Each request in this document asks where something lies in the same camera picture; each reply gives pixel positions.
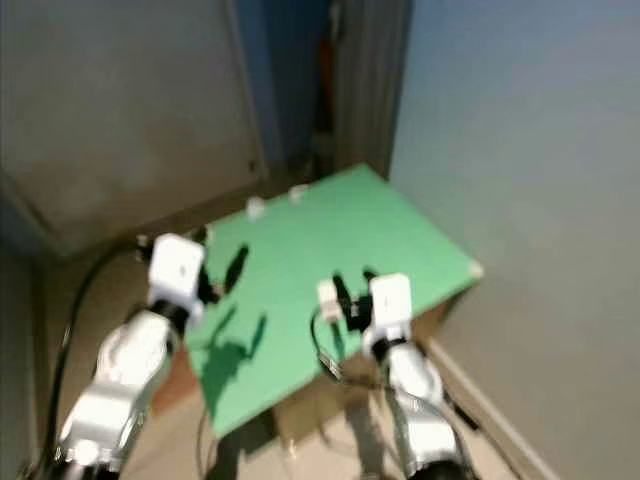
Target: green table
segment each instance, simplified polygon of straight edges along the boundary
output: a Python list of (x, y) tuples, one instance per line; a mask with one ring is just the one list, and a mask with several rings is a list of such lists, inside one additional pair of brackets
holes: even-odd
[[(313, 185), (298, 203), (288, 195), (267, 202), (256, 221), (243, 211), (209, 228), (214, 278), (242, 243), (250, 247), (235, 290), (208, 309), (186, 341), (220, 436), (318, 374), (309, 317), (319, 280), (339, 271), (356, 294), (366, 289), (365, 266), (404, 272), (416, 314), (475, 281), (472, 260), (363, 166)], [(335, 354), (334, 336), (323, 327), (319, 340)], [(359, 334), (341, 333), (346, 354), (355, 353)]]

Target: baseboard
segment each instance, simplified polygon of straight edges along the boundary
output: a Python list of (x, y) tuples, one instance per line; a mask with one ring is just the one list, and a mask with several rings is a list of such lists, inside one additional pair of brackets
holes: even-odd
[(523, 480), (560, 480), (560, 476), (435, 339), (429, 342), (429, 357), (438, 366), (452, 397), (495, 440), (506, 460)]

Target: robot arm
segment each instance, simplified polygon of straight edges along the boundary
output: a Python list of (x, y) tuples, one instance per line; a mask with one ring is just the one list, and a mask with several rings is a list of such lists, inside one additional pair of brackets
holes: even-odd
[(200, 322), (205, 303), (215, 303), (233, 287), (247, 253), (243, 247), (225, 284), (212, 287), (203, 268), (202, 245), (173, 234), (155, 240), (149, 307), (100, 346), (96, 372), (62, 428), (55, 462), (45, 478), (119, 477), (185, 331)]
[[(331, 294), (326, 293), (324, 282), (319, 288), (321, 308), (323, 312), (341, 309), (347, 328), (362, 333), (364, 353), (373, 356), (381, 368), (406, 477), (410, 480), (473, 478), (462, 439), (441, 413), (444, 392), (440, 375), (411, 342), (409, 279), (401, 274), (375, 276), (371, 272), (365, 272), (365, 278), (370, 293), (352, 302), (340, 276), (334, 276), (333, 305), (327, 302)], [(326, 370), (335, 371), (336, 367)]]

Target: floor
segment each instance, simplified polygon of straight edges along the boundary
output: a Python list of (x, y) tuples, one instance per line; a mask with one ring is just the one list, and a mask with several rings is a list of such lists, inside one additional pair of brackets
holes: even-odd
[[(262, 188), (259, 193), (271, 196), (279, 187)], [(187, 212), (179, 221), (158, 223), (150, 230), (185, 231), (204, 221), (219, 218), (241, 208), (249, 194), (217, 201)], [(96, 251), (77, 255), (68, 261), (49, 265), (42, 276), (41, 316), (44, 319), (44, 362), (53, 370), (57, 345), (75, 290)], [(120, 325), (132, 306), (144, 299), (146, 274), (141, 264), (119, 258), (104, 271), (91, 289), (76, 330), (68, 361), (60, 418), (65, 418), (75, 398), (88, 382), (95, 354), (106, 334)], [(290, 417), (309, 422), (309, 413), (296, 402), (285, 402)], [(249, 422), (223, 441), (216, 442), (205, 417), (199, 437), (204, 403), (200, 391), (191, 392), (170, 408), (152, 415), (127, 465), (124, 479), (399, 479), (394, 460), (391, 422), (375, 397), (348, 408), (328, 421), (319, 422), (309, 435), (297, 441), (274, 438), (270, 415)], [(469, 446), (473, 463), (483, 480), (517, 478), (497, 451), (481, 433), (471, 431), (451, 414)], [(196, 460), (200, 446), (199, 474)], [(380, 453), (384, 461), (380, 464)]]

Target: white wall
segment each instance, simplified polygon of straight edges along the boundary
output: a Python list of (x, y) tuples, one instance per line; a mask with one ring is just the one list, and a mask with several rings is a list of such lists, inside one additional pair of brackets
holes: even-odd
[(29, 262), (0, 243), (0, 478), (15, 478), (35, 442)]
[(640, 2), (415, 3), (391, 181), (486, 267), (441, 340), (567, 479), (638, 476)]
[(228, 13), (225, 0), (2, 2), (2, 168), (64, 246), (257, 179)]

